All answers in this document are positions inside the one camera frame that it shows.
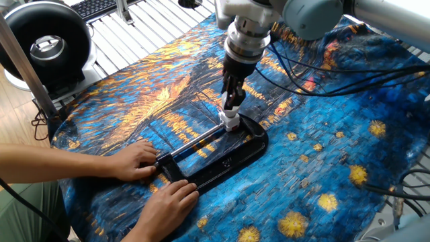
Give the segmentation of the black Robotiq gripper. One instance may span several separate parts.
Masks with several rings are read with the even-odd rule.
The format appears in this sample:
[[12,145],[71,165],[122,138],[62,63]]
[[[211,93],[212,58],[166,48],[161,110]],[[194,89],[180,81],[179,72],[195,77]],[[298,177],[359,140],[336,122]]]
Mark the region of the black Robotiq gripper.
[[240,63],[228,54],[224,56],[221,93],[225,98],[225,102],[228,102],[228,110],[239,107],[245,99],[246,92],[243,89],[243,80],[253,73],[256,65],[256,63]]

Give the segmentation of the person's right hand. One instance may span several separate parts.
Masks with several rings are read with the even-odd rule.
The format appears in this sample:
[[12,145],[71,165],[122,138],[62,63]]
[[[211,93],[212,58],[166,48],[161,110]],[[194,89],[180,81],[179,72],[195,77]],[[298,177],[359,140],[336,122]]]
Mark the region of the person's right hand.
[[143,241],[161,241],[171,234],[196,205],[199,192],[195,183],[181,180],[166,184],[153,194],[142,209],[134,227]]

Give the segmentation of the person's left hand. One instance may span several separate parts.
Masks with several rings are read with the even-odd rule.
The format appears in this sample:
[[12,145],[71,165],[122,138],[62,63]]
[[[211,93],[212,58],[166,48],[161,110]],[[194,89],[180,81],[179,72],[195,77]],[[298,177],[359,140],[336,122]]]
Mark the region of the person's left hand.
[[130,182],[150,177],[156,171],[157,151],[152,143],[140,140],[107,158],[106,176]]

